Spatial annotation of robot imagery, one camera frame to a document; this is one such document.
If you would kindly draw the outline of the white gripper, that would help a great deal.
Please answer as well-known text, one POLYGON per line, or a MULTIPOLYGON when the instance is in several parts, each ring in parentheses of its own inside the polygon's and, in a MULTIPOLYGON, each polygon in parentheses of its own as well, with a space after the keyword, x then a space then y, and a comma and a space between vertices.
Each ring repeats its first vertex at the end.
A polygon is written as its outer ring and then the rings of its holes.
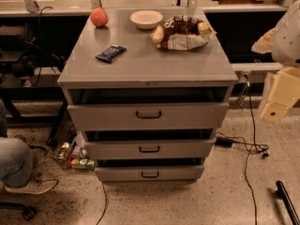
MULTIPOLYGON (((276 29, 272 28, 251 47, 255 53, 271 53, 276 29)), ((285 67, 276 74, 268 73, 264 83, 260 118, 267 123, 279 122, 300 99, 300 69, 285 67)))

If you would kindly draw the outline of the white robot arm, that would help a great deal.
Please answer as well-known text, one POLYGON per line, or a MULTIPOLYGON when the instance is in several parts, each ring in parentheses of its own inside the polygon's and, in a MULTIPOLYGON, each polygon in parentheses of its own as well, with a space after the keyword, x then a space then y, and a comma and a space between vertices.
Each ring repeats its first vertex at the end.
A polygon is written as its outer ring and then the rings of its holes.
POLYGON ((280 71, 266 77, 260 115, 264 122, 276 123, 300 99, 300 2, 294 2, 251 50, 271 53, 272 59, 282 65, 280 71))

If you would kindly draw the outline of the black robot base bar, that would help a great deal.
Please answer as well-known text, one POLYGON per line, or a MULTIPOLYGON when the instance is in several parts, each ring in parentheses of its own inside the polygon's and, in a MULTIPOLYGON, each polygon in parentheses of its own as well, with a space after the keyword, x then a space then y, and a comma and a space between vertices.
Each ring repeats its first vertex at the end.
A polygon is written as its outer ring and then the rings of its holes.
POLYGON ((288 191, 285 188, 283 182, 277 180, 276 181, 276 186, 277 186, 277 195, 284 202, 284 205, 287 209, 287 212, 288 212, 289 217, 292 221, 292 224, 293 225, 300 225, 300 218, 296 213, 296 210, 293 206, 292 200, 290 199, 288 191))

